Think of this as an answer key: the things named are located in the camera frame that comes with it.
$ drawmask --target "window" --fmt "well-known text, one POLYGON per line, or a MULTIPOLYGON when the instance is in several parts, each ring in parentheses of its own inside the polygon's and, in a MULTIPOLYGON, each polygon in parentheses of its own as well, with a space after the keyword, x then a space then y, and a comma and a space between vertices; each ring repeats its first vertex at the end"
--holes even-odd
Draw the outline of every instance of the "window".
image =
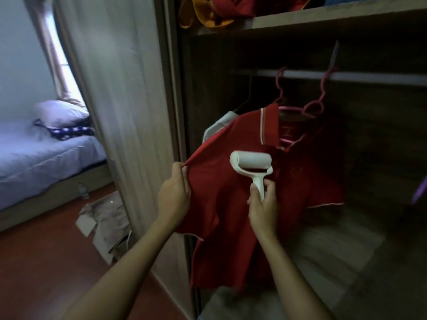
POLYGON ((82 94, 80 93, 79 87, 77 86, 76 80, 73 76, 73 73, 71 72, 70 65, 68 64, 67 58, 65 57, 64 50, 62 49, 62 45, 59 41, 52 12, 47 13, 46 23, 52 38, 53 45, 58 54, 59 63, 61 64, 61 69, 67 84, 67 88, 70 91, 70 97, 79 100, 84 105, 85 102, 83 101, 82 94))

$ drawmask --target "wooden shelf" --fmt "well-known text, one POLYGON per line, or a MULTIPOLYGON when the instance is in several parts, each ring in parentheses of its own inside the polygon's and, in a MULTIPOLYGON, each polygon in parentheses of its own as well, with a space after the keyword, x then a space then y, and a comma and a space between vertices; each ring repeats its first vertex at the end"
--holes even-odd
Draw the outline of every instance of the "wooden shelf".
POLYGON ((392 27, 402 31, 417 29, 420 23, 426 24, 426 17, 427 0, 367 0, 236 20, 225 29, 210 30, 200 27, 193 37, 207 34, 245 35, 292 30, 300 33, 325 29, 342 34, 351 29, 363 28, 369 33, 372 29, 392 27))

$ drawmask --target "wooden wardrobe door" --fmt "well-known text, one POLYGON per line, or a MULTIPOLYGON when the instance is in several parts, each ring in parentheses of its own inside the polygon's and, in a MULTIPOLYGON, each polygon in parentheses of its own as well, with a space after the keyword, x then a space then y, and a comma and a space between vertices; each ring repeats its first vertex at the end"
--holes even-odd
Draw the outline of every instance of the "wooden wardrobe door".
MULTIPOLYGON (((174 161, 175 121, 173 116, 169 120, 165 84, 170 77, 163 74, 168 50, 159 42, 162 15, 156 18, 162 9, 155 4, 158 0, 55 1, 69 60, 132 228, 141 237, 156 218, 157 192, 174 161)), ((153 272, 192 317, 182 236, 171 237, 153 272)))

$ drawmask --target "white bed sheet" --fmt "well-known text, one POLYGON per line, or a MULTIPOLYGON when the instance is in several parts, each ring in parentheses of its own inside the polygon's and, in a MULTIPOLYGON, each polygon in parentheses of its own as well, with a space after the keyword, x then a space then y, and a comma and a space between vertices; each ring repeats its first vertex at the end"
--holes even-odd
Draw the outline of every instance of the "white bed sheet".
POLYGON ((0 211, 106 159, 93 136, 65 141, 31 120, 0 123, 0 211))

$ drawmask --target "person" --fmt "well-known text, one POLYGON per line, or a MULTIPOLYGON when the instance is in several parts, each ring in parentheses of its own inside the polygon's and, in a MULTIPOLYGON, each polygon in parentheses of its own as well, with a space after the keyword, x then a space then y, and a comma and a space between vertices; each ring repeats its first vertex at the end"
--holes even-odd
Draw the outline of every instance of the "person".
MULTIPOLYGON (((172 176, 158 194, 158 217, 147 233, 63 316, 64 320, 126 319, 158 253, 189 210, 187 169, 175 162, 172 176)), ((304 279, 276 236, 275 183, 264 180, 265 199, 251 184, 249 221, 270 264, 285 313, 290 320, 330 320, 332 313, 304 279)))

